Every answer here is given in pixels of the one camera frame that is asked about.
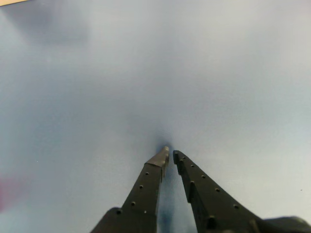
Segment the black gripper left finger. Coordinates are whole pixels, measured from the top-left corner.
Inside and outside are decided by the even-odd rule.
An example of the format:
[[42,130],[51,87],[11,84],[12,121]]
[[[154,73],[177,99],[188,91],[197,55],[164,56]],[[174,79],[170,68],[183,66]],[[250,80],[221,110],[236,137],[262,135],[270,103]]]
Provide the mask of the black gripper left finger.
[[155,233],[159,193],[169,164],[169,147],[165,146],[148,160],[122,207],[107,211],[93,233]]

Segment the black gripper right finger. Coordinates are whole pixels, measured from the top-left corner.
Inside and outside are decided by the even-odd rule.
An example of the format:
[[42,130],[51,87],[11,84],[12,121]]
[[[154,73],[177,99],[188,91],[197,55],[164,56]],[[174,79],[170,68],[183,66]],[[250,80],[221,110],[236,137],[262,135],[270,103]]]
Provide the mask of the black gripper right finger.
[[240,205],[188,156],[175,150],[173,161],[199,233],[260,232],[260,218]]

